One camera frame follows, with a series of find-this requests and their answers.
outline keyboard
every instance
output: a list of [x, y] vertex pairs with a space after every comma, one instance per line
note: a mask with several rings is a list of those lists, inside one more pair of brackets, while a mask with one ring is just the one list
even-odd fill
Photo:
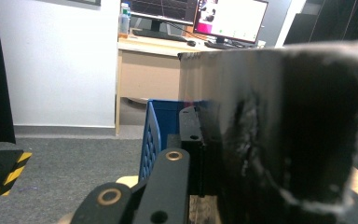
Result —
[[234, 46], [224, 45], [224, 44], [214, 44], [211, 42], [204, 42], [205, 46], [211, 49], [238, 49]]
[[134, 35], [138, 35], [138, 36], [145, 36], [145, 37], [151, 37], [151, 38], [187, 42], [187, 40], [182, 36], [168, 35], [167, 33], [162, 33], [162, 32], [155, 32], [155, 31], [149, 31], [149, 30], [132, 30], [132, 33]]

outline water bottle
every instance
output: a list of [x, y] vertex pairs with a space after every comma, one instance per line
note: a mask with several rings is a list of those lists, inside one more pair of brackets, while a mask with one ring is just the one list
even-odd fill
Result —
[[130, 33], [130, 17], [128, 15], [129, 5], [121, 4], [120, 15], [118, 17], [118, 37], [127, 38]]

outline desk leg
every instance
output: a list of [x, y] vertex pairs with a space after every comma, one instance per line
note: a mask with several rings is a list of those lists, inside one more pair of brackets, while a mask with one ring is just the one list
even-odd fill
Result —
[[120, 132], [120, 102], [121, 102], [121, 64], [123, 62], [123, 51], [118, 50], [117, 55], [117, 87], [116, 87], [116, 135]]

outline screw hole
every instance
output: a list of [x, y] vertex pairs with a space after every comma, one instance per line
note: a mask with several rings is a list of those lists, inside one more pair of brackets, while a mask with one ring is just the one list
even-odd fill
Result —
[[168, 215], [164, 211], [157, 211], [152, 214], [150, 220], [156, 224], [165, 223], [168, 220]]
[[121, 198], [119, 189], [105, 189], [98, 195], [97, 201], [100, 205], [111, 205], [118, 202]]
[[178, 151], [171, 151], [165, 154], [165, 157], [170, 161], [179, 161], [183, 158], [183, 155]]

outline desk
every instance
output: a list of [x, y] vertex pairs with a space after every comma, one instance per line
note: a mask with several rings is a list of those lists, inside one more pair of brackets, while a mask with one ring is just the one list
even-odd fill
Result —
[[180, 52], [215, 50], [202, 41], [196, 47], [185, 42], [129, 35], [117, 43], [116, 134], [120, 126], [120, 98], [178, 100]]

